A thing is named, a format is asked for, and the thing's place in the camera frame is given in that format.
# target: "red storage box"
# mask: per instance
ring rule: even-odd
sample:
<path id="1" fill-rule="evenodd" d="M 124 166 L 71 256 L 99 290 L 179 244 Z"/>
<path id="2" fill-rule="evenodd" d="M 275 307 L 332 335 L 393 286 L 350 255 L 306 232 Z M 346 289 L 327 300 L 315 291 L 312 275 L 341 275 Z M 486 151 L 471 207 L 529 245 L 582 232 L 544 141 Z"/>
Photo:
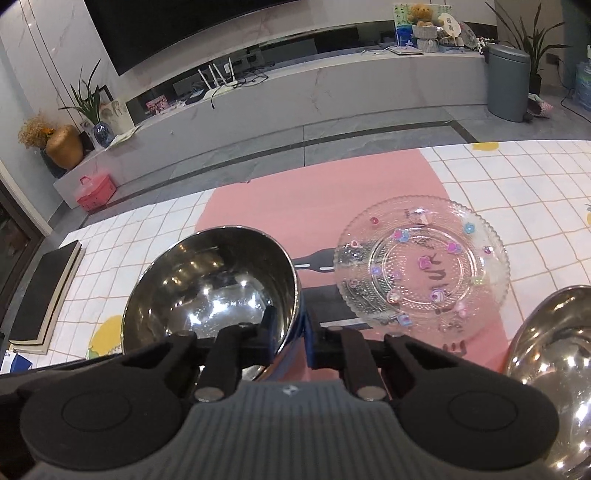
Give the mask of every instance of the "red storage box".
<path id="1" fill-rule="evenodd" d="M 82 177 L 82 188 L 76 201 L 84 209 L 90 212 L 105 205 L 115 193 L 117 188 L 109 175 L 98 175 L 94 178 Z"/>

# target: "trash can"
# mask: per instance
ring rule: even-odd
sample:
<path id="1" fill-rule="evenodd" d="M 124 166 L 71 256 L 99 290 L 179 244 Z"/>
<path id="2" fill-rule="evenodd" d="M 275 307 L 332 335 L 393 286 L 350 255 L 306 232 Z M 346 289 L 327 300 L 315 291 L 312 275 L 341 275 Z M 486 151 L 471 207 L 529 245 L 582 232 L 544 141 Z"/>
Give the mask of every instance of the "trash can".
<path id="1" fill-rule="evenodd" d="M 522 122 L 530 92 L 530 56 L 516 48 L 490 45 L 486 62 L 489 111 L 505 120 Z"/>

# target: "yellow lemon print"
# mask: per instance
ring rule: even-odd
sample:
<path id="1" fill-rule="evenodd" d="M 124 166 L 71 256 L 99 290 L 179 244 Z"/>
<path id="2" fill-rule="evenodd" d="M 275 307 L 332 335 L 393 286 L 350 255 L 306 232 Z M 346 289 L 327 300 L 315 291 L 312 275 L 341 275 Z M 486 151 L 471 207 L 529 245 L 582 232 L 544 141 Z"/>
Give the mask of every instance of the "yellow lemon print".
<path id="1" fill-rule="evenodd" d="M 88 358 L 121 352 L 121 315 L 109 317 L 95 332 L 88 346 Z"/>
<path id="2" fill-rule="evenodd" d="M 483 152 L 492 152 L 498 150 L 499 142 L 482 142 L 472 144 L 472 150 L 481 150 Z"/>

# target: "book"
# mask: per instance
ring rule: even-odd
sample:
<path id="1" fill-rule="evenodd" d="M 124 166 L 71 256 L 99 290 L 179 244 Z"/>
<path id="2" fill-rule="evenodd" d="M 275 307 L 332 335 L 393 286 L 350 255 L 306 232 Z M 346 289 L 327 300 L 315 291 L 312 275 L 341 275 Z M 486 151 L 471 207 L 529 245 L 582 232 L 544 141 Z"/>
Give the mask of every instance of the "book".
<path id="1" fill-rule="evenodd" d="M 423 55 L 422 50 L 411 46 L 392 47 L 390 50 L 396 55 Z"/>
<path id="2" fill-rule="evenodd" d="M 46 253 L 22 298 L 9 342 L 18 351 L 47 351 L 55 323 L 84 252 L 79 241 Z"/>

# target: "wall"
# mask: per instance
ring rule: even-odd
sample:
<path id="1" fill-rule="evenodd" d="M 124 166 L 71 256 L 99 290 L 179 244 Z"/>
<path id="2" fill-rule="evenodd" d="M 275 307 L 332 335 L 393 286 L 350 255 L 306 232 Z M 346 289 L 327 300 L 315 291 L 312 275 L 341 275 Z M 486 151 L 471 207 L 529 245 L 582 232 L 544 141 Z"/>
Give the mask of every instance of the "wall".
<path id="1" fill-rule="evenodd" d="M 0 42 L 0 161 L 28 201 L 44 220 L 49 220 L 61 203 L 53 187 L 55 179 L 38 151 L 26 150 L 18 143 L 18 131 L 24 119 L 32 114 Z"/>
<path id="2" fill-rule="evenodd" d="M 461 20 L 496 24 L 484 0 L 442 1 L 454 5 Z M 84 0 L 17 0 L 0 18 L 0 38 L 31 105 L 47 111 L 71 102 L 64 85 L 77 82 L 80 67 L 88 75 L 98 59 L 96 80 L 106 83 L 114 96 L 128 100 L 240 48 L 315 29 L 390 19 L 392 0 L 299 0 L 193 35 L 122 76 L 113 68 Z M 66 113 L 59 115 L 67 120 Z"/>
<path id="3" fill-rule="evenodd" d="M 536 9 L 538 8 L 538 0 L 495 0 L 497 11 L 498 5 L 501 4 L 507 11 L 510 18 L 519 26 L 519 18 L 523 17 L 525 29 L 530 33 L 533 31 L 534 17 Z M 542 0 L 542 10 L 540 19 L 538 20 L 538 28 L 547 28 L 564 20 L 563 9 L 560 0 Z M 548 44 L 564 44 L 564 27 L 558 27 L 548 32 L 546 35 L 546 42 Z M 500 40 L 511 40 L 512 37 L 508 33 L 505 26 L 498 22 L 498 32 Z M 564 50 L 551 50 L 564 60 Z M 542 77 L 542 83 L 545 85 L 560 85 L 560 79 L 555 65 L 548 65 L 545 58 L 540 62 L 542 69 L 539 74 Z"/>

